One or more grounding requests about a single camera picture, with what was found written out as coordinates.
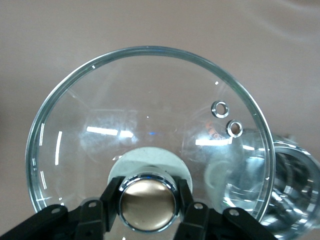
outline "glass pot lid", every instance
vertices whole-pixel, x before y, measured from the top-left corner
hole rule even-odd
[[[32,204],[71,211],[99,197],[110,175],[138,165],[181,174],[195,201],[220,213],[240,207],[260,221],[275,154],[261,110],[228,72],[186,51],[140,46],[85,63],[44,101],[26,146]],[[122,222],[111,239],[150,237]],[[179,218],[171,222],[152,238],[173,237]]]

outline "beige surface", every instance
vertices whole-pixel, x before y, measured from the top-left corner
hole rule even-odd
[[[174,47],[218,64],[274,133],[320,160],[319,39],[317,0],[1,0],[0,234],[33,214],[24,153],[40,105],[75,68],[124,47]]]

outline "glass lid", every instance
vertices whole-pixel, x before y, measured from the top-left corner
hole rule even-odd
[[[52,204],[71,211],[101,196],[110,178],[146,167],[172,186],[173,175],[185,178],[194,200],[219,213],[239,207],[260,221],[273,187],[273,140],[256,102],[228,72],[159,46],[85,63],[51,92],[32,124],[26,172],[36,211]],[[170,225],[150,235],[119,216],[110,239],[172,239],[180,222],[166,215]]]

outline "chrome knob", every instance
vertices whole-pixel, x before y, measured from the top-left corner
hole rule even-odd
[[[136,174],[124,180],[120,191],[119,216],[135,231],[162,231],[179,212],[178,190],[170,176]]]

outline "metal grommet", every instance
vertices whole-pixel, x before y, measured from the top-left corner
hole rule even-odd
[[[240,137],[243,133],[242,124],[237,120],[231,120],[226,125],[226,131],[230,137],[237,138]]]
[[[219,107],[223,107],[223,112],[218,110]],[[213,116],[215,116],[216,118],[223,119],[223,118],[225,118],[226,116],[229,115],[228,104],[226,104],[226,102],[222,101],[222,100],[215,101],[211,105],[211,112],[212,112]]]

